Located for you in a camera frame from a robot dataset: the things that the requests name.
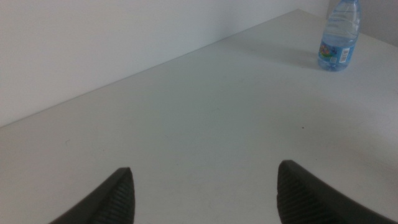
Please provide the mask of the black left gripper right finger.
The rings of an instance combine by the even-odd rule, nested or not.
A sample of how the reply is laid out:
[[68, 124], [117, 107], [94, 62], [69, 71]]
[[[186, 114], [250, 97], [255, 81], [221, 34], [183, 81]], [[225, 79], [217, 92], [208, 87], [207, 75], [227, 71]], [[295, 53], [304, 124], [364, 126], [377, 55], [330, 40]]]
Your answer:
[[279, 164], [277, 209], [289, 224], [397, 224], [343, 195], [293, 160]]

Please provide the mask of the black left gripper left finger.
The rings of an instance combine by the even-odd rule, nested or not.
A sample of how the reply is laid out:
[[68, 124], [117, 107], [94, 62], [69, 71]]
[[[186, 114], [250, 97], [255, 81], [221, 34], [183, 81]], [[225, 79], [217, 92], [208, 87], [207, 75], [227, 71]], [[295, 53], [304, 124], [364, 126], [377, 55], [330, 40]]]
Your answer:
[[134, 179], [122, 167], [51, 224], [133, 224], [134, 216]]

